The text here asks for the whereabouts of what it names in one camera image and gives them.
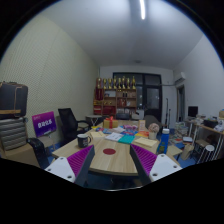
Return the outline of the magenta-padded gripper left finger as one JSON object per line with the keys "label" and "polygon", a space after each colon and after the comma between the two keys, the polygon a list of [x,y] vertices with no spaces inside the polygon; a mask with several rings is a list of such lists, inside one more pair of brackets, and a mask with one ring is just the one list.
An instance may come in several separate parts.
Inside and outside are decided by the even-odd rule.
{"label": "magenta-padded gripper left finger", "polygon": [[57,158],[46,168],[46,171],[84,187],[87,185],[88,170],[94,155],[94,146],[90,145],[72,154],[68,158]]}

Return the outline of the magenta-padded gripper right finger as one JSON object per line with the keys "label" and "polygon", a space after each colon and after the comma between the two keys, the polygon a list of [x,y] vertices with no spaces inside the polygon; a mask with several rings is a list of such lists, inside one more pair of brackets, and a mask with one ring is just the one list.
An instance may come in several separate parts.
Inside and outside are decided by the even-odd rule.
{"label": "magenta-padded gripper right finger", "polygon": [[155,182],[181,170],[181,167],[166,154],[155,155],[134,144],[130,145],[130,155],[143,185]]}

